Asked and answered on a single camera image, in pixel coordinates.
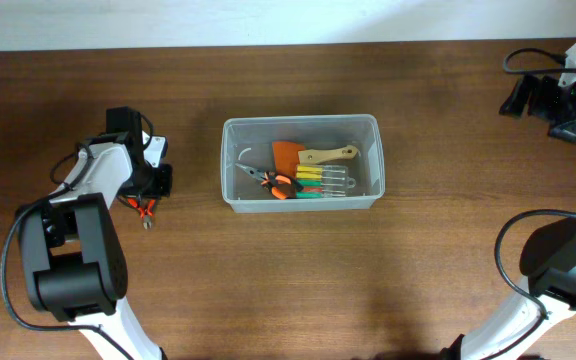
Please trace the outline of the red-handled side cutters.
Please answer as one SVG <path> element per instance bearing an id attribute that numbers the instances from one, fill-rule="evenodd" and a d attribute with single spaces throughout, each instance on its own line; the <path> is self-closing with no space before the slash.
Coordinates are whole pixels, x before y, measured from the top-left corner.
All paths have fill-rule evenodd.
<path id="1" fill-rule="evenodd" d="M 128 198 L 127 202 L 132 208 L 139 212 L 143 227 L 146 230 L 151 229 L 154 223 L 154 211 L 157 200 L 149 199 L 145 203 L 142 203 L 135 198 Z"/>

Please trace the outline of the orange-black needle-nose pliers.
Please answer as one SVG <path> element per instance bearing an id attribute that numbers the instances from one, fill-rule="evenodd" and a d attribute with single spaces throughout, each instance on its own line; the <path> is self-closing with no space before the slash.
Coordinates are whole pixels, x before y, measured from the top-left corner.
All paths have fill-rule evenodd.
<path id="1" fill-rule="evenodd" d="M 236 166 L 259 182 L 264 189 L 279 200 L 296 199 L 297 193 L 304 188 L 297 179 L 289 175 L 266 171 L 241 163 L 236 163 Z"/>

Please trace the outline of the orange scraper with wooden handle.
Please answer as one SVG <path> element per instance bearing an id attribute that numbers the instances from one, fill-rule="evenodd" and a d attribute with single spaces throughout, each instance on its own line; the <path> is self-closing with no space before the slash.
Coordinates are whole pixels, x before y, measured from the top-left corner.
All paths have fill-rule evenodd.
<path id="1" fill-rule="evenodd" d="M 272 150 L 275 168 L 283 172 L 295 170 L 298 165 L 317 165 L 335 160 L 349 160 L 359 153 L 358 148 L 353 145 L 331 150 L 315 150 L 288 141 L 273 142 Z"/>

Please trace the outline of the clear case of screwdrivers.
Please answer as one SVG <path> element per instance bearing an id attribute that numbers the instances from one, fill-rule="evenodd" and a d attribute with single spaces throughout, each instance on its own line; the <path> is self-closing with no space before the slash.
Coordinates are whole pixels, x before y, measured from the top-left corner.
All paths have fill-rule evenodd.
<path id="1" fill-rule="evenodd" d="M 343 165 L 298 165 L 296 179 L 303 186 L 298 199 L 346 197 L 357 184 Z"/>

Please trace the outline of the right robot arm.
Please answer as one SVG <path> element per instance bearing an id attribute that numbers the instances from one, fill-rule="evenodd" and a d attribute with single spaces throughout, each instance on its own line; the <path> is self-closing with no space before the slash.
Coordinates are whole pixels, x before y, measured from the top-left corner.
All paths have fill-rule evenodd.
<path id="1" fill-rule="evenodd" d="M 576 43 L 563 54 L 548 53 L 555 67 L 513 69 L 518 76 L 500 114 L 535 116 L 549 125 L 550 137 L 576 145 Z M 502 263 L 502 242 L 513 225 L 536 216 L 555 222 L 536 229 L 524 244 L 514 282 Z M 512 293 L 479 328 L 459 335 L 440 351 L 442 359 L 524 359 L 527 350 L 549 329 L 576 315 L 576 211 L 536 209 L 519 213 L 500 229 L 494 261 Z"/>

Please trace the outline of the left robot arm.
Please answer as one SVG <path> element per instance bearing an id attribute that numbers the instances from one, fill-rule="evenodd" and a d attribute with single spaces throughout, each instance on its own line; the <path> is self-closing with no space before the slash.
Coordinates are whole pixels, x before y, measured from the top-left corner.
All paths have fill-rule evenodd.
<path id="1" fill-rule="evenodd" d="M 17 210 L 5 243 L 19 246 L 31 305 L 56 322 L 37 326 L 14 310 L 4 250 L 0 288 L 15 322 L 32 331 L 77 331 L 104 359 L 165 358 L 127 300 L 127 262 L 110 208 L 119 202 L 152 227 L 157 203 L 172 188 L 167 148 L 145 115 L 111 108 L 104 131 L 76 144 L 74 167 L 56 190 Z"/>

